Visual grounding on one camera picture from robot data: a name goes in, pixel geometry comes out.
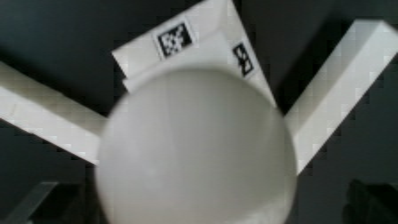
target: white panel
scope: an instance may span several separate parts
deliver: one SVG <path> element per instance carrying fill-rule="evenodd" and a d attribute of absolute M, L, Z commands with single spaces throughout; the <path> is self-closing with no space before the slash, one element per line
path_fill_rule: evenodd
<path fill-rule="evenodd" d="M 384 21 L 357 20 L 286 115 L 299 173 L 398 52 Z"/>
<path fill-rule="evenodd" d="M 103 116 L 0 62 L 0 118 L 91 163 Z"/>

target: black surface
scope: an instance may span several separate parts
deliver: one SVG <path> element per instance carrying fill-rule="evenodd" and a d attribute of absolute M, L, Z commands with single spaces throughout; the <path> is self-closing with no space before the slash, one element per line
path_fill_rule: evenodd
<path fill-rule="evenodd" d="M 0 0 L 0 60 L 105 115 L 125 92 L 110 51 L 194 2 Z M 398 1 L 237 2 L 286 112 L 354 19 L 381 18 L 398 24 Z M 352 178 L 368 183 L 398 180 L 397 77 L 395 62 L 299 177 L 292 224 L 343 223 Z M 32 146 L 38 140 L 15 132 L 0 129 L 0 219 L 34 182 L 52 175 L 82 182 L 86 174 L 84 162 L 54 153 L 50 146 Z"/>

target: qr code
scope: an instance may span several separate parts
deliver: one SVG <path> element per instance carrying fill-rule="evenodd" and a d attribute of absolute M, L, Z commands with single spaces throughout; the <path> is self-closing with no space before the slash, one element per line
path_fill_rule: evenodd
<path fill-rule="evenodd" d="M 187 29 L 187 24 L 182 23 L 158 35 L 158 45 L 164 56 L 173 56 L 183 48 L 192 44 L 192 37 Z"/>
<path fill-rule="evenodd" d="M 237 45 L 237 47 L 233 48 L 233 54 L 235 57 L 238 59 L 238 66 L 240 66 L 240 71 L 242 71 L 242 75 L 244 77 L 247 76 L 247 74 L 251 73 L 254 66 L 253 66 L 253 60 L 251 60 L 251 56 L 245 50 L 245 45 L 244 43 L 240 43 Z"/>

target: white card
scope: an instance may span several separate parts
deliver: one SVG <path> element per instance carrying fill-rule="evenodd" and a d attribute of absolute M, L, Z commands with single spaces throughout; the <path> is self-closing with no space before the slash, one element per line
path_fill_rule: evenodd
<path fill-rule="evenodd" d="M 238 72 L 276 106 L 231 0 L 201 2 L 112 53 L 130 90 L 166 69 L 222 67 Z"/>

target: dark background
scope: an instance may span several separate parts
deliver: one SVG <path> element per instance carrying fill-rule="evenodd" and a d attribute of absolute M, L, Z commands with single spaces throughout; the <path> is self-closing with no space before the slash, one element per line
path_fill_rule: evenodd
<path fill-rule="evenodd" d="M 0 0 L 0 60 L 98 113 L 125 93 L 110 51 L 199 0 Z M 398 0 L 242 0 L 237 7 L 283 112 L 356 18 L 398 24 Z M 352 178 L 398 182 L 398 59 L 299 177 L 290 224 L 341 223 Z M 0 122 L 0 220 L 43 180 L 93 166 Z"/>

